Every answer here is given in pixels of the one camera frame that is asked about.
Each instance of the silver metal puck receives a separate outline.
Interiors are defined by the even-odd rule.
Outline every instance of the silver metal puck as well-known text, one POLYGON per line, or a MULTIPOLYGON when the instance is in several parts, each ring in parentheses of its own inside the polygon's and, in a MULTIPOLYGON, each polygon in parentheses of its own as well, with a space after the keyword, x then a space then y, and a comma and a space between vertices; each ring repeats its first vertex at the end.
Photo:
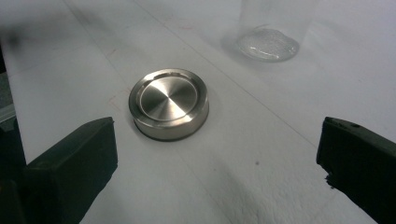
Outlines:
POLYGON ((204 124, 209 112, 206 85, 192 72, 163 69, 134 85, 129 108, 142 133, 157 140, 177 140, 204 124))

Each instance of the black clamp jaw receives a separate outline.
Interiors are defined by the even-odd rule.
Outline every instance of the black clamp jaw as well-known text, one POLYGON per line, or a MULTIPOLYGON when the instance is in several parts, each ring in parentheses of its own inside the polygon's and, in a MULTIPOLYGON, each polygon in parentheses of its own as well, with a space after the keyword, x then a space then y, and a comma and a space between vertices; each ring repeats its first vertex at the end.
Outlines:
POLYGON ((117 169, 113 122, 82 125, 28 165, 1 148, 0 223, 79 223, 117 169))
POLYGON ((396 223, 396 144, 359 124, 326 118, 317 163, 378 223, 396 223))

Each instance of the clear glass container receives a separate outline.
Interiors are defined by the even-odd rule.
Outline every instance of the clear glass container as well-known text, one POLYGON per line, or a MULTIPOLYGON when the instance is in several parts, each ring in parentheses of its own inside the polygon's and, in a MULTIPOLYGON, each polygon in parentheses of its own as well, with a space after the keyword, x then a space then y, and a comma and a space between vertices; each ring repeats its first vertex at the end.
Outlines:
POLYGON ((318 0, 242 0, 238 48, 273 63, 297 54, 318 0))

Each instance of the black rubber pad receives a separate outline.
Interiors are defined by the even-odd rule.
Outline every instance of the black rubber pad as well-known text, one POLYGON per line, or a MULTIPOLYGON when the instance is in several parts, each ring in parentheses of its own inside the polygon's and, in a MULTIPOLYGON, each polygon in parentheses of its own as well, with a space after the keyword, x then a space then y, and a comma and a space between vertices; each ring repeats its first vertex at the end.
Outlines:
POLYGON ((32 161, 24 174, 45 214, 40 222, 79 223, 117 163, 112 118, 84 124, 32 161))
POLYGON ((358 124, 326 118, 317 163, 328 183, 378 223, 396 223, 396 144, 358 124))

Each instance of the brushed metal top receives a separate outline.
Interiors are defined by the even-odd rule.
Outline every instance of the brushed metal top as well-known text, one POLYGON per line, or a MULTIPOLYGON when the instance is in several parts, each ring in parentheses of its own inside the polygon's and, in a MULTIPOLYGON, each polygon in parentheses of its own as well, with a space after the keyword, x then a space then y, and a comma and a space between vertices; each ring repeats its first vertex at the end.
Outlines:
POLYGON ((176 140, 197 131, 209 111, 205 83, 182 69, 163 69, 146 75, 133 87, 129 108, 145 135, 176 140))
POLYGON ((186 116, 197 102, 198 92, 181 77, 163 77, 150 82, 140 96, 140 108, 152 119, 169 121, 186 116))

